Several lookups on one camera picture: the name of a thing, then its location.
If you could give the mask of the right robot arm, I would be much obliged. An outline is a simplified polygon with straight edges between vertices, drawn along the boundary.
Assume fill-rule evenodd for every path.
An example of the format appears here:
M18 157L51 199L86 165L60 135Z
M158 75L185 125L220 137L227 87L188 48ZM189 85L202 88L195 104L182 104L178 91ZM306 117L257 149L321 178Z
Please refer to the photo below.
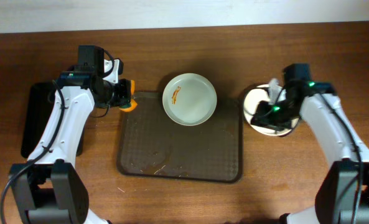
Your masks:
M286 213L280 223L369 223L369 148L347 119L331 83L315 82L309 65L294 63L277 79L250 90L243 102L247 122L259 133L285 136L300 121L314 133L329 171L314 206Z

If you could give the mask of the white plate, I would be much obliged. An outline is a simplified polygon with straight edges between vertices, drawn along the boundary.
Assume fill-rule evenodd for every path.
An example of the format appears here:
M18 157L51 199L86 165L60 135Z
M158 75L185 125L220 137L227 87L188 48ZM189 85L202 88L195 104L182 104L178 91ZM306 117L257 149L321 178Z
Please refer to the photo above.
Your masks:
M297 126L301 123L299 118L295 118L291 121L291 128L284 129L282 131L275 131L268 128L259 127L256 125L251 124L251 120L257 106L260 101L269 101L269 92L268 92L269 85L262 84L257 85L256 87L251 88L244 97L243 100L243 114L245 117L246 122L257 132L267 135L267 136L277 136L277 137L284 137L291 134Z

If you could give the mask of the pale green plate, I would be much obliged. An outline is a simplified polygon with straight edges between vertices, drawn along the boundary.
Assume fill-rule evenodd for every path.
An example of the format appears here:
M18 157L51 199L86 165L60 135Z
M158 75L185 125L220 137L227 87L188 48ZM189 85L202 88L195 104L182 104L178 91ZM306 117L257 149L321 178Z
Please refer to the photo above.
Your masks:
M212 83L196 73L174 77L162 92L166 115L183 126L196 126L208 120L217 107L217 93Z

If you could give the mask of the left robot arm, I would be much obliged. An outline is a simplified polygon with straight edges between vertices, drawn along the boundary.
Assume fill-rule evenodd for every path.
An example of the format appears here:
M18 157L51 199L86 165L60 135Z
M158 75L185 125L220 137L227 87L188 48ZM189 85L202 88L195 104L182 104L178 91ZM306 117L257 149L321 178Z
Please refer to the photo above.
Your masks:
M89 195L75 170L83 129L95 108L130 112L135 82L120 79L123 63L95 45L78 48L78 62L52 82L54 107L45 130L23 164L13 164L1 193L0 220L10 190L22 223L106 223L89 205Z

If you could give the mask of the green and orange sponge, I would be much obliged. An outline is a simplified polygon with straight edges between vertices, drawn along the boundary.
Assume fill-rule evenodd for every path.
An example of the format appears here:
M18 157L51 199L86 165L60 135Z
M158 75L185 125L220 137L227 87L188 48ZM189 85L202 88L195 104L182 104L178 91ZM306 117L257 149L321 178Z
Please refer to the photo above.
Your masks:
M120 81L120 99L121 105L119 106L121 111L131 112L137 107L137 103L133 99L133 95L135 92L135 81L122 79Z

